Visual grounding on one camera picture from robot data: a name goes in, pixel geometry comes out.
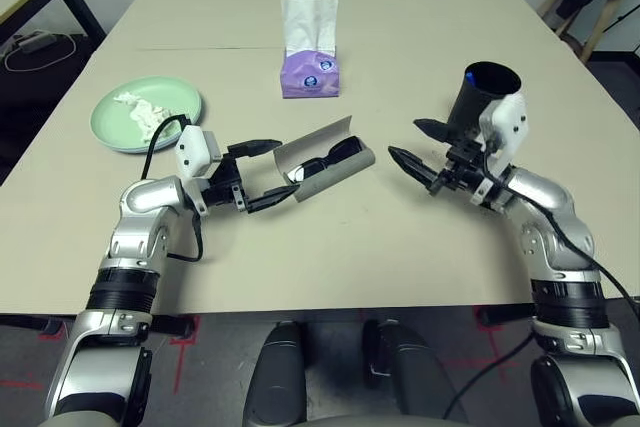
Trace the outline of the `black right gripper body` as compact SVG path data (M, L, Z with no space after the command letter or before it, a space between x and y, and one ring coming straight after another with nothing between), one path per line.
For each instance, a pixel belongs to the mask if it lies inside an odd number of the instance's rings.
M446 159L445 167L427 188L429 193L436 195L447 188L474 194L485 180L482 145L473 140L455 141L447 150Z

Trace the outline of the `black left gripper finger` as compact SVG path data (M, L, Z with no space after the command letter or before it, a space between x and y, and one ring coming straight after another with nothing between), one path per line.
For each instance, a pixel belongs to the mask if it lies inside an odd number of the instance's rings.
M281 145L281 141L274 139L254 139L230 145L227 152L233 158L255 157L269 153Z
M299 189L299 185L286 185L266 191L261 197L249 199L246 202L246 211L255 213L273 207L293 195Z

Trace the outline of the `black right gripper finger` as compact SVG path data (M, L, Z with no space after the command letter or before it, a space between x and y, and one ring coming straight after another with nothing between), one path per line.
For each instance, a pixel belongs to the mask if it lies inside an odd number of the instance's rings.
M439 174L406 149L389 146L388 152L403 172L422 184L430 193L437 192Z
M451 143L453 129L449 124L431 118L415 119L413 124L431 139L440 143Z

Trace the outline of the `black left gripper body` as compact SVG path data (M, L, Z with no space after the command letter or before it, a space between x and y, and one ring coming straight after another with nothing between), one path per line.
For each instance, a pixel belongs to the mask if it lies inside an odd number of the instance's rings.
M238 211L248 209L242 178L236 159L224 154L213 174L206 181L202 198L207 207L232 204Z

